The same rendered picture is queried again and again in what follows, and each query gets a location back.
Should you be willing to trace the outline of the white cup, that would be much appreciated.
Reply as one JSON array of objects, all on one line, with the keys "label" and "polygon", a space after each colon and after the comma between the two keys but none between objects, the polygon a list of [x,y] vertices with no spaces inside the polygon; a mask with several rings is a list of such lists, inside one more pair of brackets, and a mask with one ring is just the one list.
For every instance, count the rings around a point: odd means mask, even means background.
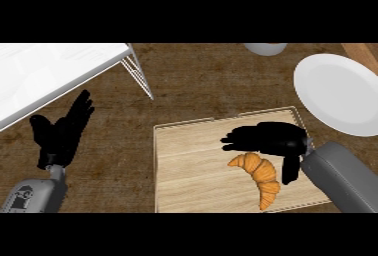
[{"label": "white cup", "polygon": [[246,48],[260,56],[275,56],[287,48],[287,43],[246,43]]}]

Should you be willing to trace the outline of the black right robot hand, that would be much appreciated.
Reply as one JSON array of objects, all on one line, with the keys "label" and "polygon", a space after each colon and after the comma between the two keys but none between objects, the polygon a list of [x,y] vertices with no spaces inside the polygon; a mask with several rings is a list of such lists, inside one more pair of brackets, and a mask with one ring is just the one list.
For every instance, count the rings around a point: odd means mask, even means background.
[{"label": "black right robot hand", "polygon": [[299,178],[300,156],[308,152],[308,133],[287,122],[260,122],[256,126],[237,127],[221,139],[225,151],[260,152],[281,156],[283,183]]}]

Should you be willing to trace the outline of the brown wooden board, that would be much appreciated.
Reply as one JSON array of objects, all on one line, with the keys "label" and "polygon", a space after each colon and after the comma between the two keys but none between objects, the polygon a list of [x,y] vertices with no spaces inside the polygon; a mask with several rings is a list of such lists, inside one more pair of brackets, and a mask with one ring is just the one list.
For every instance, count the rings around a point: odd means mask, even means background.
[{"label": "brown wooden board", "polygon": [[378,75],[378,43],[343,43],[349,57]]}]

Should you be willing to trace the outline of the white round plate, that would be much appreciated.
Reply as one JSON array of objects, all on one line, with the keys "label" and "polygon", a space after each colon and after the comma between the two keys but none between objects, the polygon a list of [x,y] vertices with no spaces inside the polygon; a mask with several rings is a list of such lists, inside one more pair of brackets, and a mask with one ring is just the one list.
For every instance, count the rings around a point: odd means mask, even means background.
[{"label": "white round plate", "polygon": [[337,131],[378,136],[378,75],[355,60],[315,54],[297,64],[294,87],[314,116]]}]

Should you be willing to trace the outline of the golden croissant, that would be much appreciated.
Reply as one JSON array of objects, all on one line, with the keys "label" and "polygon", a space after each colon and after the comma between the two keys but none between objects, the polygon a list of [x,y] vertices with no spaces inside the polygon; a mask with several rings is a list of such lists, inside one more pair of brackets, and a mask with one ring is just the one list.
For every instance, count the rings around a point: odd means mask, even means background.
[{"label": "golden croissant", "polygon": [[265,211],[274,204],[277,194],[281,192],[278,173],[272,162],[256,153],[240,154],[228,163],[231,167],[240,167],[250,174],[260,192],[259,208]]}]

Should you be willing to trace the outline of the pale wooden tray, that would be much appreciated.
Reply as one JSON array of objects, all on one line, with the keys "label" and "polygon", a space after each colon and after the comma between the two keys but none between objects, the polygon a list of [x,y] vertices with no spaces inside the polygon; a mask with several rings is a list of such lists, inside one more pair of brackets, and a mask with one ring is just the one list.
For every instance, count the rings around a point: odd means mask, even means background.
[{"label": "pale wooden tray", "polygon": [[303,124],[294,107],[204,118],[154,127],[156,211],[260,213],[260,191],[247,172],[228,165],[237,151],[221,139],[240,126],[265,121]]}]

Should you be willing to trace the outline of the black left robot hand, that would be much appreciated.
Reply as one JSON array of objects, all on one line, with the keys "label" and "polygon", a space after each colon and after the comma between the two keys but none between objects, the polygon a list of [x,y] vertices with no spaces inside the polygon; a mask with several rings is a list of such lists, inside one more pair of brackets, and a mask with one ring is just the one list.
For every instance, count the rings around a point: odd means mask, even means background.
[{"label": "black left robot hand", "polygon": [[68,114],[55,124],[43,115],[33,115],[30,118],[35,141],[40,146],[37,167],[42,170],[51,165],[67,167],[73,162],[82,133],[95,111],[89,97],[91,92],[83,90]]}]

